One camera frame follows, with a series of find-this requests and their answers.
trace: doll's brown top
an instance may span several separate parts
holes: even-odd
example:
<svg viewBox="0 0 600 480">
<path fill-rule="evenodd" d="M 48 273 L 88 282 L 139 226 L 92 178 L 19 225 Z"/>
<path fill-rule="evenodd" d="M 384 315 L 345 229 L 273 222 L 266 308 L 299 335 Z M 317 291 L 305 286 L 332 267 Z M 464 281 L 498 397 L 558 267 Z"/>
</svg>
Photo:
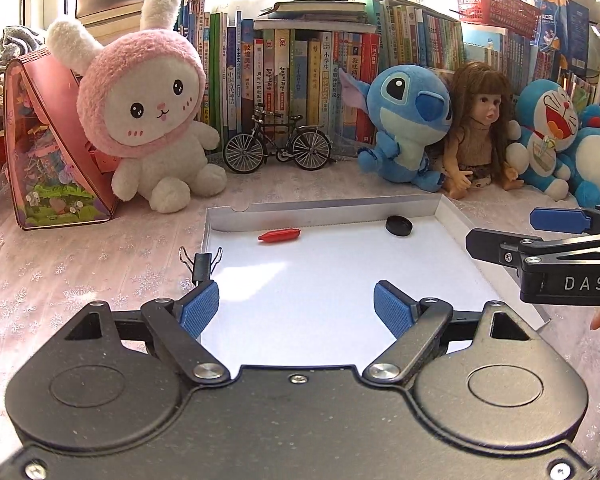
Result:
<svg viewBox="0 0 600 480">
<path fill-rule="evenodd" d="M 458 164 L 464 166 L 488 166 L 491 164 L 490 127 L 468 118 L 457 130 Z"/>
</svg>

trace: metal screw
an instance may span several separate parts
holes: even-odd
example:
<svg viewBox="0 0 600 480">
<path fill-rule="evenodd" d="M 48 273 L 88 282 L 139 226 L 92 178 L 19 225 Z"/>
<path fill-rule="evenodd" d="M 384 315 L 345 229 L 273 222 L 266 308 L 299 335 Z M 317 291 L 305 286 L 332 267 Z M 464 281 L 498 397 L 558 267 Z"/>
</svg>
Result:
<svg viewBox="0 0 600 480">
<path fill-rule="evenodd" d="M 289 377 L 289 381 L 291 381 L 293 384 L 305 384 L 306 382 L 308 382 L 309 377 L 307 377 L 306 375 L 292 375 L 291 377 Z"/>
<path fill-rule="evenodd" d="M 30 462 L 25 466 L 24 474 L 30 480 L 45 480 L 46 468 L 38 462 Z"/>
<path fill-rule="evenodd" d="M 565 462 L 560 462 L 551 468 L 549 476 L 551 480 L 567 480 L 571 477 L 571 466 Z"/>
<path fill-rule="evenodd" d="M 193 374 L 199 379 L 217 379 L 224 374 L 224 368 L 217 363 L 202 363 L 193 369 Z"/>
<path fill-rule="evenodd" d="M 390 381 L 400 375 L 400 368 L 392 364 L 376 363 L 368 368 L 368 372 L 374 379 Z"/>
</svg>

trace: red marker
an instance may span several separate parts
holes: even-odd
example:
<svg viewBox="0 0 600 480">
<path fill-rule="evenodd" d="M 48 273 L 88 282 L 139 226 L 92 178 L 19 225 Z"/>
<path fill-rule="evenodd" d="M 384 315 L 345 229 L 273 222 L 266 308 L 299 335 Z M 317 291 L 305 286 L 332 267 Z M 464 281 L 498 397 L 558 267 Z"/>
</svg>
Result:
<svg viewBox="0 0 600 480">
<path fill-rule="evenodd" d="M 258 240 L 267 244 L 275 242 L 286 242 L 287 240 L 295 240 L 300 236 L 300 229 L 278 229 L 277 231 L 269 231 L 260 235 Z"/>
</svg>

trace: pink toy box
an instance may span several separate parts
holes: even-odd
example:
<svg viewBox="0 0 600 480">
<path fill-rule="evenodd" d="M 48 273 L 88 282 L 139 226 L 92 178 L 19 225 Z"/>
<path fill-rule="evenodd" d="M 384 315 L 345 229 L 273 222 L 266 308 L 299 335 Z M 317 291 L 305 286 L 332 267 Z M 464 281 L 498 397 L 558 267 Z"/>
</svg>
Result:
<svg viewBox="0 0 600 480">
<path fill-rule="evenodd" d="M 4 85 L 8 176 L 24 230 L 106 222 L 117 161 L 94 152 L 76 111 L 78 80 L 46 49 L 11 61 Z"/>
</svg>

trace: stitch's ear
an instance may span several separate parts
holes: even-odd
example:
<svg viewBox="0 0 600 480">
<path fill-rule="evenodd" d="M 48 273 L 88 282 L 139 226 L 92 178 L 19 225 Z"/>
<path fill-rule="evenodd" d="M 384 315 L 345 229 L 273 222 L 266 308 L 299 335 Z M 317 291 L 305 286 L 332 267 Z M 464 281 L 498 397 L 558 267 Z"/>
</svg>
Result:
<svg viewBox="0 0 600 480">
<path fill-rule="evenodd" d="M 144 0 L 140 14 L 140 30 L 172 29 L 180 12 L 180 0 Z"/>
<path fill-rule="evenodd" d="M 366 108 L 366 96 L 369 93 L 371 85 L 363 81 L 358 81 L 352 78 L 343 69 L 338 70 L 340 75 L 340 83 L 342 84 L 342 100 L 347 106 L 358 108 L 365 114 L 369 113 Z"/>
<path fill-rule="evenodd" d="M 78 20 L 69 16 L 60 16 L 49 26 L 46 46 L 60 63 L 80 75 L 103 49 Z"/>
</svg>

